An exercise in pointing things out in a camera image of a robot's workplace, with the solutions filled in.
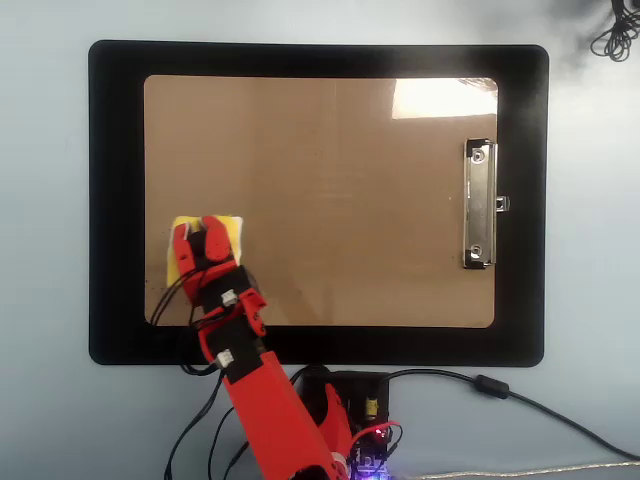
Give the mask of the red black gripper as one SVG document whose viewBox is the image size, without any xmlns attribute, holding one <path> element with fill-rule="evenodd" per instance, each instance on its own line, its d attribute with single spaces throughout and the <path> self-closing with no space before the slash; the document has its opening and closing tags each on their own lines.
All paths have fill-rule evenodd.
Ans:
<svg viewBox="0 0 640 480">
<path fill-rule="evenodd" d="M 260 311 L 266 306 L 248 270 L 237 263 L 231 233 L 236 220 L 231 216 L 201 218 L 204 231 L 193 223 L 178 223 L 171 234 L 171 280 L 185 276 L 183 289 L 191 305 L 203 315 L 194 322 L 200 336 L 239 320 L 251 334 L 264 336 Z"/>
</svg>

